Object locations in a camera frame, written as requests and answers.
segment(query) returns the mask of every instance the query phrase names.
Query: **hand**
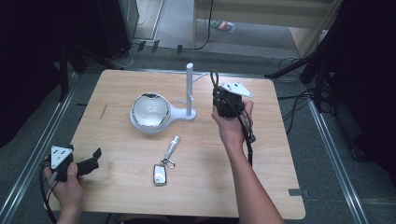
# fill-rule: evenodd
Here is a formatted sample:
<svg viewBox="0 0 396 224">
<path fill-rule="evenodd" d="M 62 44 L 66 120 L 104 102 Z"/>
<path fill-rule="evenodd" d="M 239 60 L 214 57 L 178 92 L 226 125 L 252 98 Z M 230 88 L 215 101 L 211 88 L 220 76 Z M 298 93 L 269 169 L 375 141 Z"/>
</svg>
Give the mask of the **hand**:
<svg viewBox="0 0 396 224">
<path fill-rule="evenodd" d="M 245 119 L 247 117 L 250 118 L 251 124 L 253 121 L 251 120 L 251 113 L 253 110 L 253 102 L 247 101 L 244 102 L 245 104 L 245 110 L 243 113 L 247 113 L 248 116 L 243 116 L 241 115 L 241 120 L 244 122 L 244 125 L 246 126 L 246 121 Z M 238 118 L 233 118 L 233 119 L 225 119 L 219 116 L 218 109 L 213 105 L 213 111 L 212 111 L 212 118 L 216 121 L 216 123 L 219 125 L 219 134 L 222 143 L 224 144 L 225 148 L 227 149 L 227 152 L 231 150 L 231 148 L 242 148 L 244 142 L 245 142 L 245 136 L 242 133 L 242 127 L 241 123 L 239 122 Z"/>
<path fill-rule="evenodd" d="M 61 217 L 58 223 L 78 223 L 82 211 L 82 177 L 77 178 L 78 167 L 71 162 L 67 168 L 67 181 L 53 183 L 53 194 L 61 204 Z M 49 167 L 44 170 L 47 180 L 52 177 Z"/>
</svg>

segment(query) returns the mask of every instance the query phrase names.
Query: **person's left hand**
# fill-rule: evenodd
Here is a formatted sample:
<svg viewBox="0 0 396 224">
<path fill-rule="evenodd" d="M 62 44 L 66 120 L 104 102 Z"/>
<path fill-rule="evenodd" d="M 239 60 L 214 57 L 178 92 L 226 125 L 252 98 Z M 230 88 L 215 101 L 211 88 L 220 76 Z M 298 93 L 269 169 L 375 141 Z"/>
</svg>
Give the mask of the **person's left hand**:
<svg viewBox="0 0 396 224">
<path fill-rule="evenodd" d="M 77 178 L 78 167 L 75 162 L 71 162 L 67 168 L 67 181 L 53 183 L 53 194 L 61 204 L 61 217 L 58 223 L 78 223 L 82 211 L 82 177 Z M 49 167 L 44 170 L 47 180 L 52 177 L 52 171 Z"/>
</svg>

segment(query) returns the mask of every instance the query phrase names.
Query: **wooden table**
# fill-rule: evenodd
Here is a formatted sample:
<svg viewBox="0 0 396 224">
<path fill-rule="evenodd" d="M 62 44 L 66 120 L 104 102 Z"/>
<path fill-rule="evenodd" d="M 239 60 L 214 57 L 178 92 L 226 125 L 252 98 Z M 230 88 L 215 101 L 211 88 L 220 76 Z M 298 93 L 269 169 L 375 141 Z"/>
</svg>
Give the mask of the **wooden table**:
<svg viewBox="0 0 396 224">
<path fill-rule="evenodd" d="M 219 83 L 240 81 L 253 94 L 253 132 L 257 141 L 253 168 L 281 216 L 305 215 L 301 196 L 290 196 L 299 184 L 290 155 L 274 84 L 267 79 L 219 77 Z M 100 168 L 85 176 L 84 211 L 198 217 L 238 217 L 233 176 L 219 128 L 211 118 L 212 83 L 204 76 L 193 83 L 195 121 L 176 121 L 153 135 L 139 132 L 130 121 L 134 100 L 156 92 L 172 105 L 185 98 L 183 74 L 106 70 L 101 75 L 73 137 L 75 161 L 101 148 Z M 153 165 L 173 139 L 180 142 L 167 168 L 167 185 L 155 187 Z M 51 207 L 59 209 L 56 200 Z"/>
</svg>

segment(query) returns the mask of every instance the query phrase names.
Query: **cable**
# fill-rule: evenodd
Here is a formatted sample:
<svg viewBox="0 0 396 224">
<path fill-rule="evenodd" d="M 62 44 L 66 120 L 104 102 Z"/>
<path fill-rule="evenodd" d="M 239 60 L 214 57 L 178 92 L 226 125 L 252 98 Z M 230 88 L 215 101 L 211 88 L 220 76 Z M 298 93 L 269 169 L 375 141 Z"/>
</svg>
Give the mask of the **cable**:
<svg viewBox="0 0 396 224">
<path fill-rule="evenodd" d="M 239 117 L 238 112 L 236 111 L 236 109 L 233 107 L 233 105 L 231 104 L 231 102 L 227 99 L 224 98 L 225 101 L 227 101 L 227 103 L 230 105 L 230 107 L 233 109 L 233 112 L 235 113 L 236 117 L 239 120 L 239 123 L 241 124 L 241 128 L 242 128 L 242 133 L 244 134 L 245 137 L 245 142 L 247 143 L 247 160 L 250 163 L 250 166 L 253 166 L 253 149 L 251 148 L 251 144 L 250 144 L 250 137 L 247 131 L 247 128 L 244 125 L 244 122 L 241 120 L 241 117 Z"/>
<path fill-rule="evenodd" d="M 210 38 L 210 22 L 212 20 L 213 2 L 214 2 L 214 0 L 212 0 L 211 3 L 210 3 L 209 23 L 207 24 L 207 39 L 206 39 L 206 42 L 198 49 L 189 49 L 189 50 L 200 50 L 200 49 L 203 49 L 206 46 L 207 43 L 211 42 L 211 41 L 209 41 L 209 38 Z"/>
<path fill-rule="evenodd" d="M 283 121 L 286 121 L 287 119 L 290 119 L 290 125 L 289 125 L 288 129 L 286 130 L 286 134 L 289 134 L 289 133 L 290 133 L 290 130 L 291 130 L 291 128 L 292 128 L 292 125 L 293 125 L 293 122 L 294 122 L 294 113 L 295 113 L 296 111 L 302 109 L 302 108 L 303 108 L 304 106 L 306 106 L 310 101 L 313 100 L 313 94 L 307 94 L 308 91 L 313 91 L 313 90 L 314 90 L 314 89 L 309 89 L 309 90 L 303 91 L 300 95 L 297 95 L 297 96 L 278 97 L 278 100 L 286 100 L 286 99 L 295 98 L 295 101 L 294 101 L 294 103 L 293 103 L 292 110 L 291 110 L 288 114 L 286 114 L 285 116 L 282 117 L 282 118 L 283 118 Z M 300 100 L 302 97 L 304 97 L 304 98 L 308 97 L 308 101 L 307 101 L 303 106 L 300 106 L 300 107 L 297 108 L 297 106 L 298 106 L 300 103 L 303 102 L 303 101 L 300 101 L 300 102 L 299 102 L 299 100 Z"/>
<path fill-rule="evenodd" d="M 108 214 L 108 216 L 107 216 L 107 218 L 106 218 L 106 222 L 105 222 L 105 224 L 108 224 L 108 222 L 110 221 L 110 219 L 111 219 L 111 213 L 109 213 Z"/>
<path fill-rule="evenodd" d="M 118 63 L 114 62 L 112 59 L 111 59 L 111 62 L 113 62 L 116 66 L 119 66 L 119 67 L 121 67 L 121 68 L 126 68 L 126 67 L 130 66 L 130 65 L 134 62 L 134 58 L 132 57 L 132 50 L 133 50 L 134 48 L 136 48 L 136 47 L 137 47 L 137 45 L 132 45 L 131 48 L 129 49 L 129 56 L 131 56 L 131 62 L 128 63 L 128 65 L 121 65 L 121 64 L 118 64 Z"/>
<path fill-rule="evenodd" d="M 49 190 L 49 194 L 47 195 L 47 204 L 50 204 L 50 195 L 52 194 L 55 187 L 59 184 L 59 181 L 56 181 L 55 185 Z"/>
<path fill-rule="evenodd" d="M 281 65 L 282 62 L 285 61 L 285 60 L 291 60 L 291 62 L 290 62 L 289 65 L 292 65 L 294 61 L 300 61 L 301 59 L 296 59 L 296 58 L 284 58 L 284 59 L 280 60 L 279 63 L 277 64 L 277 68 L 279 69 L 279 71 L 282 70 L 282 69 L 280 68 L 280 65 Z"/>
<path fill-rule="evenodd" d="M 46 206 L 46 209 L 47 209 L 47 215 L 49 216 L 49 219 L 51 220 L 51 222 L 53 224 L 56 224 L 56 222 L 57 222 L 56 217 L 55 217 L 55 215 L 53 215 L 53 212 L 50 209 L 49 199 L 47 199 L 46 192 L 44 191 L 43 173 L 44 173 L 44 169 L 47 166 L 48 165 L 46 163 L 41 165 L 40 170 L 38 172 L 38 181 L 39 181 L 39 185 L 40 185 L 41 197 L 42 197 L 44 205 Z"/>
<path fill-rule="evenodd" d="M 210 79 L 212 80 L 212 84 L 213 84 L 213 97 L 214 98 L 220 97 L 220 94 L 219 94 L 219 73 L 215 69 L 212 69 L 210 71 Z M 247 126 L 249 129 L 249 132 L 247 131 L 247 128 L 245 127 L 244 122 L 241 120 L 239 113 L 237 112 L 237 110 L 235 109 L 233 104 L 226 97 L 221 97 L 221 100 L 225 100 L 227 102 L 227 104 L 233 110 L 235 116 L 238 118 L 239 123 L 241 124 L 242 133 L 245 137 L 245 142 L 247 144 L 247 159 L 248 159 L 248 162 L 250 163 L 250 165 L 253 166 L 253 149 L 251 148 L 250 143 L 253 142 L 255 140 L 255 138 L 253 139 L 253 131 L 251 128 L 252 121 L 248 115 L 248 112 L 245 110 L 245 108 L 243 108 L 243 111 L 245 111 L 247 117 L 243 114 L 243 112 L 242 112 L 242 115 L 244 116 L 245 119 L 247 119 Z"/>
<path fill-rule="evenodd" d="M 144 16 L 139 15 L 139 18 L 140 17 L 143 18 L 143 21 L 139 22 L 137 25 L 141 25 L 141 24 L 145 23 L 145 21 L 146 21 L 146 18 Z"/>
</svg>

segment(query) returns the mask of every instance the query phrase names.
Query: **tripod leg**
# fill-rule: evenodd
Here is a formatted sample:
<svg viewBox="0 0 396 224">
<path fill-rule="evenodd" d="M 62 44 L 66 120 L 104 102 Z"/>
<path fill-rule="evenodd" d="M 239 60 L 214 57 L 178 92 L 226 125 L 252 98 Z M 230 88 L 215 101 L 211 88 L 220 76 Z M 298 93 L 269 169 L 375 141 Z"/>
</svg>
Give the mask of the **tripod leg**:
<svg viewBox="0 0 396 224">
<path fill-rule="evenodd" d="M 317 108 L 318 112 L 323 112 L 321 108 L 321 94 L 323 91 L 323 81 L 326 73 L 329 72 L 327 62 L 325 60 L 321 61 L 320 68 L 318 70 L 317 84 L 315 87 L 315 95 L 314 95 L 314 105 Z"/>
<path fill-rule="evenodd" d="M 291 72 L 291 71 L 293 71 L 293 70 L 305 65 L 306 62 L 309 59 L 310 59 L 310 56 L 308 56 L 308 58 L 306 58 L 306 59 L 301 59 L 297 63 L 293 63 L 293 64 L 285 67 L 284 69 L 282 69 L 282 70 L 280 70 L 278 72 L 275 72 L 275 73 L 270 74 L 270 75 L 264 75 L 264 76 L 268 77 L 268 78 L 279 78 L 279 77 L 282 77 L 283 75 L 286 75 L 287 73 L 289 73 L 289 72 Z"/>
</svg>

